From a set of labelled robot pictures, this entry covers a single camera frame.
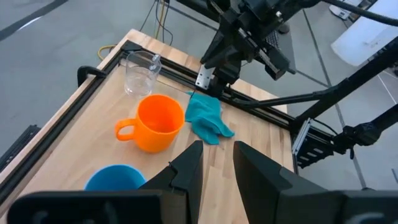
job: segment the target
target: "teal cloth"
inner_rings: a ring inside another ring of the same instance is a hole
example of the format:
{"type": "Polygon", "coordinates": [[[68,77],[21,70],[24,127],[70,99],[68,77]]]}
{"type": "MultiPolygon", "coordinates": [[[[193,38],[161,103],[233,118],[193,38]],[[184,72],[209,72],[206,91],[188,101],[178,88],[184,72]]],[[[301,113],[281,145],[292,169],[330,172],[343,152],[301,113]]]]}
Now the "teal cloth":
{"type": "Polygon", "coordinates": [[[185,120],[191,122],[192,131],[207,144],[219,144],[218,136],[234,136],[221,120],[221,103],[217,98],[189,92],[191,100],[185,120]]]}

